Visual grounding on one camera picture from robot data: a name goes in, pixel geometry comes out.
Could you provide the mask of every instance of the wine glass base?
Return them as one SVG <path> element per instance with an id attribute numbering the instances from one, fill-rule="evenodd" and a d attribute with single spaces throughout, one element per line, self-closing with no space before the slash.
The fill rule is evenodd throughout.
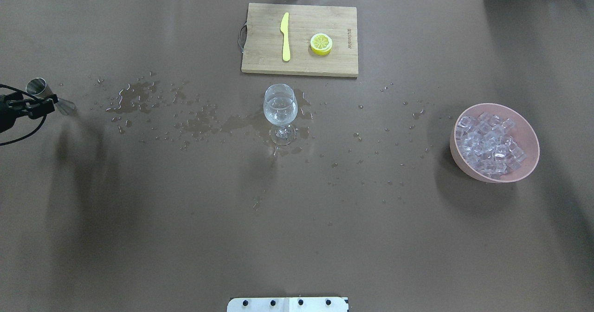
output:
<path id="1" fill-rule="evenodd" d="M 270 138 L 276 145 L 286 146 L 295 141 L 297 135 L 291 124 L 284 127 L 273 125 L 270 128 Z"/>

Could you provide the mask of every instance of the plastic container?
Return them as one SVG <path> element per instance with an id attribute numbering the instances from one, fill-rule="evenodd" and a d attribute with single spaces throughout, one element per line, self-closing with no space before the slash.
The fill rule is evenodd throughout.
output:
<path id="1" fill-rule="evenodd" d="M 516 122 L 516 127 L 511 129 L 509 135 L 514 138 L 514 141 L 518 143 L 527 156 L 527 158 L 522 162 L 520 169 L 514 170 L 513 172 L 507 173 L 505 175 L 501 175 L 500 179 L 486 177 L 469 166 L 469 164 L 462 157 L 462 153 L 460 153 L 458 145 L 456 144 L 456 139 L 454 138 L 456 125 L 462 116 L 478 117 L 484 112 L 488 112 L 492 115 L 499 115 L 503 119 L 511 118 L 514 120 L 514 122 Z M 463 170 L 463 172 L 474 179 L 488 183 L 509 183 L 524 179 L 533 172 L 533 170 L 536 168 L 536 165 L 538 164 L 539 158 L 541 157 L 541 147 L 538 143 L 538 138 L 536 137 L 536 133 L 528 121 L 524 119 L 522 115 L 513 111 L 512 109 L 496 103 L 481 103 L 473 105 L 472 107 L 466 109 L 460 116 L 458 116 L 450 136 L 450 151 L 452 152 L 454 161 L 458 167 Z"/>

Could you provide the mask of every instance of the knife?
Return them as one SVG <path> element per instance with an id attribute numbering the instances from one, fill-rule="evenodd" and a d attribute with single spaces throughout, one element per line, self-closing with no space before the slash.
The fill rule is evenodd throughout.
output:
<path id="1" fill-rule="evenodd" d="M 283 33 L 283 61 L 291 60 L 291 50 L 289 49 L 289 13 L 284 13 L 280 21 L 280 32 Z"/>

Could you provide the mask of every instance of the wooden cutting board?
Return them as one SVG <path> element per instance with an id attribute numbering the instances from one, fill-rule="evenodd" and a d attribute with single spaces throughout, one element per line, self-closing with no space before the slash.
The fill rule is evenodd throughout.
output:
<path id="1" fill-rule="evenodd" d="M 289 62 L 282 59 L 280 20 L 285 12 L 289 12 Z M 241 63 L 244 73 L 350 78 L 359 75 L 356 7 L 250 3 L 247 31 Z M 311 51 L 310 39 L 316 33 L 332 38 L 332 51 L 327 56 Z"/>

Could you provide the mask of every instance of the glass of water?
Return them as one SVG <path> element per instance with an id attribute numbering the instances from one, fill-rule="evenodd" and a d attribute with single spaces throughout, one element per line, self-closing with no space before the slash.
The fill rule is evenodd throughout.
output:
<path id="1" fill-rule="evenodd" d="M 273 124 L 270 136 L 276 145 L 288 145 L 295 140 L 295 128 L 291 122 L 297 117 L 297 100 L 290 86 L 269 86 L 264 94 L 264 115 Z"/>

